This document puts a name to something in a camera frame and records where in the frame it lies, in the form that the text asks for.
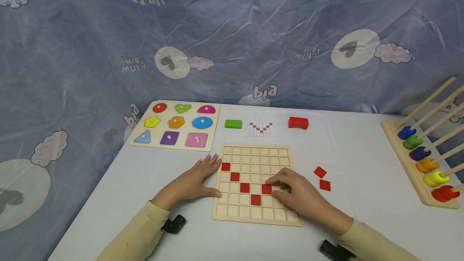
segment pink semicircle puzzle piece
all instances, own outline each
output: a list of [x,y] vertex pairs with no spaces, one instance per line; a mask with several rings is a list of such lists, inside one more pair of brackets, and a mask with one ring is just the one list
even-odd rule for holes
[[211,105],[204,105],[198,108],[197,113],[214,114],[216,113],[216,109]]

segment black clip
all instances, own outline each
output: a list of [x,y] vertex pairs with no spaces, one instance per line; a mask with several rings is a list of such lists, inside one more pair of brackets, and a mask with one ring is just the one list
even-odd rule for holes
[[356,255],[340,246],[340,244],[334,246],[327,240],[324,240],[319,251],[332,261],[348,261],[352,257],[356,257]]
[[161,231],[166,231],[167,233],[170,234],[177,234],[180,232],[182,227],[185,225],[187,221],[185,218],[181,215],[177,215],[177,217],[174,219],[174,221],[171,221],[171,219],[168,219],[165,223],[164,226],[161,228]]

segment beige sleeve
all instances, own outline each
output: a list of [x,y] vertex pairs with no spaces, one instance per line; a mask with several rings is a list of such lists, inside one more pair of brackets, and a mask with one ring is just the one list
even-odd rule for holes
[[168,216],[169,211],[148,201],[95,261],[144,261],[158,244]]
[[354,220],[351,229],[340,236],[340,245],[363,261],[420,261],[368,225]]

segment green heart puzzle piece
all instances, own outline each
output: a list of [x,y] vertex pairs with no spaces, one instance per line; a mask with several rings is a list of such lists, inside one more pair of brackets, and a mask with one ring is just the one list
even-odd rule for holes
[[189,109],[192,108],[192,105],[177,104],[174,108],[177,113],[182,114],[189,111]]

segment child's right hand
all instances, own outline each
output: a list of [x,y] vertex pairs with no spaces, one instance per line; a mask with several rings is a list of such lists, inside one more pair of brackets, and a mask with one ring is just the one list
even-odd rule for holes
[[305,177],[284,168],[266,184],[290,187],[290,193],[273,191],[272,196],[296,210],[300,215],[321,222],[339,236],[345,234],[353,224],[353,218],[332,206]]

